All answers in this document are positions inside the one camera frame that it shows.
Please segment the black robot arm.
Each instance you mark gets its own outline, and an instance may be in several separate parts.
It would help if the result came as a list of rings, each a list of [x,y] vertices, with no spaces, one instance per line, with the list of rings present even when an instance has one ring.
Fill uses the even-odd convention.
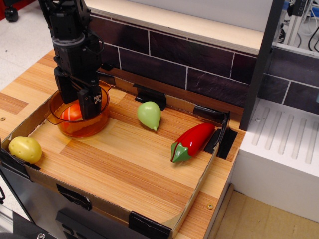
[[[39,4],[51,33],[61,97],[66,104],[78,101],[82,118],[91,119],[102,110],[97,70],[104,50],[100,37],[89,28],[91,11],[83,0],[41,0]]]

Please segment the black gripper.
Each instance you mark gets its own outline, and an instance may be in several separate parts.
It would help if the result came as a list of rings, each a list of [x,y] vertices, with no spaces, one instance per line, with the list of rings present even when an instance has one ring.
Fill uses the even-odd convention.
[[[68,40],[52,37],[58,90],[65,104],[79,100],[84,120],[101,112],[102,90],[97,70],[102,66],[104,47],[100,42],[100,37],[93,32],[83,32],[77,38]]]

